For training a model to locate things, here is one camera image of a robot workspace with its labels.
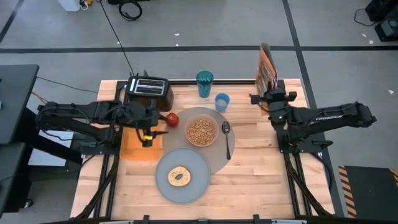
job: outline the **butcher block table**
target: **butcher block table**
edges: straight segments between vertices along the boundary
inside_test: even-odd
[[[307,106],[301,81],[284,81],[287,92],[297,92],[297,98],[291,105]],[[116,83],[117,80],[103,80],[98,100],[113,100]],[[159,158],[120,159],[112,220],[142,220],[144,215],[150,215],[151,220],[252,219],[254,214],[259,214],[260,218],[294,217],[284,157],[278,149],[276,132],[267,114],[250,104],[249,94],[256,94],[254,84],[244,83],[247,82],[238,85],[214,84],[208,98],[199,97],[196,85],[172,85],[174,113],[198,106],[214,109],[215,95],[229,95],[231,103],[222,115],[229,121],[235,135],[232,158],[224,168],[211,175],[208,189],[202,197],[193,203],[174,204],[160,194],[155,184],[155,169],[162,155],[162,138],[158,136],[154,147],[147,149],[157,151]],[[160,121],[157,129],[164,127],[164,122]],[[132,142],[125,138],[123,144]],[[301,154],[301,161],[307,187],[323,207],[333,213],[322,164],[310,154]],[[71,217],[78,215],[96,192],[102,162],[103,156],[98,155],[82,167]],[[302,194],[297,186],[296,189],[300,212],[304,214]],[[105,215],[107,201],[108,193],[105,192],[100,216]]]

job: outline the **yellow black striped tape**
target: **yellow black striped tape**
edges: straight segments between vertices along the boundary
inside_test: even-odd
[[[394,176],[394,179],[396,180],[396,185],[398,187],[398,172],[394,169],[390,169],[390,171],[392,172],[392,175]]]
[[[349,186],[347,170],[344,166],[338,167],[338,172],[340,173],[341,184],[343,186],[344,198],[346,199],[346,206],[348,211],[348,217],[356,218],[355,203],[353,199],[353,194],[351,193],[351,187]]]

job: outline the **gray placemat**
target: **gray placemat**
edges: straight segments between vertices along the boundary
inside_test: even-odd
[[[191,181],[183,187],[169,183],[168,174],[177,166],[184,166],[191,173]],[[164,155],[156,167],[156,185],[162,195],[173,203],[191,203],[205,193],[210,182],[210,168],[200,152],[181,147]]]
[[[218,126],[219,133],[217,139],[213,144],[207,147],[197,147],[191,144],[188,139],[185,137],[185,123],[192,116],[196,116],[198,114],[208,114],[213,117]],[[163,135],[163,150],[165,153],[170,152],[171,150],[178,149],[180,147],[189,147],[192,149],[196,149],[200,151],[206,158],[207,163],[209,163],[211,173],[214,174],[221,170],[229,160],[226,159],[226,138],[225,134],[221,130],[221,125],[226,120],[223,115],[219,112],[203,107],[190,108],[183,110],[178,113],[178,118],[180,119],[180,124],[176,128],[166,128],[168,134]],[[233,157],[234,147],[235,147],[235,135],[233,128],[231,126],[231,131],[228,134],[228,144],[229,151],[231,153],[231,158]]]

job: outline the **teal glass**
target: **teal glass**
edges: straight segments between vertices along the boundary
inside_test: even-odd
[[[210,95],[211,86],[213,84],[214,76],[211,72],[201,71],[197,75],[197,83],[199,88],[199,95],[206,98]]]

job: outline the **tomato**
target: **tomato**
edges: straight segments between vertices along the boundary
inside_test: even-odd
[[[176,126],[178,126],[180,119],[178,118],[178,116],[175,113],[169,113],[167,116],[167,125],[170,126],[171,128],[174,128]]]

